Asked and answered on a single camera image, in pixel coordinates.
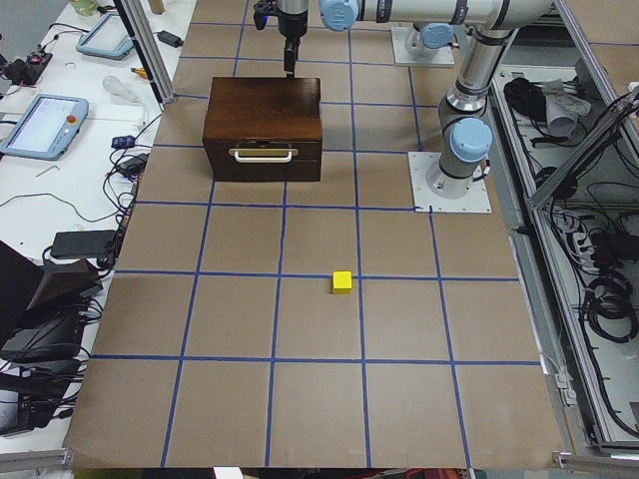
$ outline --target white table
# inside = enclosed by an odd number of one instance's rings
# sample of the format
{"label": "white table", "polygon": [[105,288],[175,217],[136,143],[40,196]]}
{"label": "white table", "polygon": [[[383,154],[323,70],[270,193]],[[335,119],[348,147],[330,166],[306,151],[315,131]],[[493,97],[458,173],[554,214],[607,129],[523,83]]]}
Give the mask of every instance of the white table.
{"label": "white table", "polygon": [[[167,30],[183,39],[196,0],[165,0],[166,12],[154,15],[148,3],[142,2],[149,17],[153,32]],[[99,19],[77,15],[67,5],[57,22],[90,29]],[[66,27],[53,27],[43,39],[47,43]],[[111,139],[116,136],[137,135],[146,120],[152,120],[161,111],[148,81],[133,74],[130,69],[141,67],[137,53],[132,51],[121,61],[107,60],[81,55],[75,49],[79,35],[62,34],[49,45],[53,59],[35,88],[12,87],[15,92],[0,101],[0,116],[5,120],[17,120],[38,93],[83,97],[90,102],[89,115],[69,150],[57,162],[44,162],[24,158],[4,157],[0,161],[0,204],[16,195],[51,193],[72,204],[87,219],[108,215],[114,209],[102,192],[105,174],[111,170],[109,155],[112,153]],[[173,78],[180,49],[158,42],[169,75]],[[140,99],[131,104],[113,96],[102,87],[102,80],[113,75],[133,91]],[[153,145],[158,128],[155,122],[139,140],[144,145]],[[0,125],[0,137],[4,137],[10,126]],[[149,149],[136,149],[149,152]],[[113,182],[116,191],[131,189],[131,183],[116,175]],[[49,197],[19,199],[0,208],[0,240],[8,243],[25,256],[39,258],[42,250],[50,245],[56,232],[79,230],[105,230],[116,227],[113,217],[97,223],[80,219],[73,210]],[[108,290],[99,299],[104,301]],[[91,349],[97,325],[85,329],[83,346]],[[0,453],[30,450],[52,450],[62,446],[70,419],[56,419],[44,429],[0,437]]]}

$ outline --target yellow block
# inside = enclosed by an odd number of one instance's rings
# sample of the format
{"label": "yellow block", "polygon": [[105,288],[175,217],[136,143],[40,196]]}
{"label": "yellow block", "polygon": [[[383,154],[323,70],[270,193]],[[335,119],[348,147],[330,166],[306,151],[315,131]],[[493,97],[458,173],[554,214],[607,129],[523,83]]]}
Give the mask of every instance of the yellow block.
{"label": "yellow block", "polygon": [[332,272],[332,293],[350,294],[352,290],[352,274],[350,271]]}

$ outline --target small device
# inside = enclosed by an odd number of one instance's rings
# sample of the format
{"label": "small device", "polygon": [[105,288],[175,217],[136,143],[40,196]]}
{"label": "small device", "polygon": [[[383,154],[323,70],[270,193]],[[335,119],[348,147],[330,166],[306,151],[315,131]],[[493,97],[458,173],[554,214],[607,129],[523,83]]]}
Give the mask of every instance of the small device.
{"label": "small device", "polygon": [[76,311],[61,311],[36,329],[22,329],[0,350],[0,358],[23,362],[71,359],[80,353],[84,324]]}
{"label": "small device", "polygon": [[136,146],[136,137],[127,135],[126,137],[114,137],[111,139],[111,148],[114,150],[126,150]]}
{"label": "small device", "polygon": [[184,40],[171,32],[167,32],[166,30],[158,33],[158,40],[173,48],[178,48],[184,45]]}
{"label": "small device", "polygon": [[0,153],[57,160],[71,144],[88,112],[89,102],[83,98],[38,95],[0,145]]}
{"label": "small device", "polygon": [[80,37],[76,50],[94,57],[121,60],[133,49],[133,41],[117,12],[104,14],[93,29]]}
{"label": "small device", "polygon": [[51,256],[57,259],[99,257],[115,237],[115,230],[96,232],[59,232],[51,246]]}

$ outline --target cable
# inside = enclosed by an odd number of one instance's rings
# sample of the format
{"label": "cable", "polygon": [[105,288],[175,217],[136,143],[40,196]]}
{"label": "cable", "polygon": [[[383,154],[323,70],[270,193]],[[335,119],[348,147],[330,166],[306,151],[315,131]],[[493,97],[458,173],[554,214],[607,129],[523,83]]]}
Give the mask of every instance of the cable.
{"label": "cable", "polygon": [[[550,144],[552,144],[552,145],[554,145],[556,147],[560,147],[560,148],[575,148],[575,147],[578,147],[581,144],[581,142],[583,141],[583,139],[582,139],[578,143],[564,145],[565,142],[570,141],[569,137],[555,137],[553,135],[550,135],[550,134],[544,132],[543,130],[541,130],[541,127],[539,126],[539,122],[537,122],[536,120],[533,120],[533,119],[530,119],[530,125],[532,126],[532,128],[534,128],[543,137],[541,139],[533,138],[530,141],[530,144],[532,145],[532,148],[535,148],[537,146],[537,144],[539,144],[539,143],[550,143]],[[577,123],[577,125],[579,125],[581,128],[584,129],[584,131],[586,132],[586,135],[588,134],[588,130],[586,129],[586,127],[583,124]]]}
{"label": "cable", "polygon": [[76,27],[74,25],[69,25],[68,23],[59,23],[59,22],[55,22],[55,23],[52,23],[51,25],[49,25],[49,30],[51,30],[51,28],[53,28],[53,27],[55,27],[57,25],[62,26],[62,27],[73,28],[74,30],[77,30],[79,32],[89,33],[89,30],[86,30],[84,28]]}
{"label": "cable", "polygon": [[52,193],[33,193],[33,194],[28,194],[28,195],[16,195],[14,197],[11,197],[9,200],[5,201],[4,203],[0,203],[0,208],[8,205],[9,203],[13,202],[14,200],[19,200],[21,198],[37,198],[37,197],[50,197],[53,198],[54,200],[57,200],[60,203],[64,203],[65,205],[71,207],[73,209],[73,211],[75,212],[75,214],[82,220],[84,220],[87,223],[97,223],[97,222],[101,222],[102,220],[106,220],[110,217],[112,217],[116,212],[114,213],[109,213],[108,215],[105,215],[101,218],[97,218],[94,220],[90,220],[86,217],[84,217],[76,208],[76,206],[70,202],[67,202],[66,200],[63,200],[61,198],[56,197],[55,195],[53,195]]}
{"label": "cable", "polygon": [[519,123],[517,122],[517,117],[515,117],[515,113],[512,109],[512,107],[510,106],[510,104],[508,102],[506,102],[506,104],[508,105],[508,112],[510,112],[510,118],[512,119],[512,125],[515,128],[515,133],[517,135],[517,139],[519,140],[519,144],[521,145],[521,150],[523,151],[525,157],[526,157],[526,161],[528,163],[528,169],[530,170],[530,173],[532,173],[532,175],[536,175],[538,172],[535,171],[534,167],[537,167],[539,169],[539,171],[543,170],[543,166],[537,161],[537,159],[535,159],[532,154],[528,151],[528,149],[526,148],[526,142],[523,138],[523,135],[521,134],[521,130],[519,129]]}
{"label": "cable", "polygon": [[149,123],[147,123],[147,124],[144,126],[144,128],[143,128],[142,130],[140,130],[140,133],[138,133],[138,135],[136,135],[136,142],[137,142],[137,141],[138,141],[138,139],[142,136],[142,134],[143,134],[144,132],[146,132],[146,131],[149,129],[149,127],[150,127],[151,125],[153,125],[153,124],[154,124],[154,123],[155,123],[155,122],[156,122],[156,121],[157,121],[160,117],[162,117],[162,113],[161,113],[161,114],[159,114],[157,117],[155,117],[153,120],[151,120]]}
{"label": "cable", "polygon": [[599,361],[597,361],[597,357],[594,353],[594,348],[592,343],[590,342],[590,337],[588,336],[588,331],[586,330],[586,321],[583,320],[583,315],[579,314],[579,324],[581,326],[581,334],[586,343],[586,351],[588,352],[588,357],[590,358],[590,362],[592,363],[592,367],[595,371],[595,376],[597,377],[597,385],[599,387],[599,393],[603,399],[604,405],[606,406],[606,410],[608,414],[612,418],[612,420],[617,424],[623,431],[627,432],[631,436],[639,437],[639,431],[633,429],[628,424],[626,424],[620,417],[617,410],[612,406],[612,402],[610,401],[610,396],[608,396],[608,390],[606,389],[606,384],[603,378],[603,374],[601,372],[601,366],[599,365]]}

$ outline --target dark wooden box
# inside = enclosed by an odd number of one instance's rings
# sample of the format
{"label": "dark wooden box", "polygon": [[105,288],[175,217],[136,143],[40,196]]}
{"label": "dark wooden box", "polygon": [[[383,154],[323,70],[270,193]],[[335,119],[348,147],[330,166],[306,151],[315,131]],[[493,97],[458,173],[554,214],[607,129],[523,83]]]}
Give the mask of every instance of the dark wooden box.
{"label": "dark wooden box", "polygon": [[220,182],[318,182],[320,79],[213,79],[202,143]]}

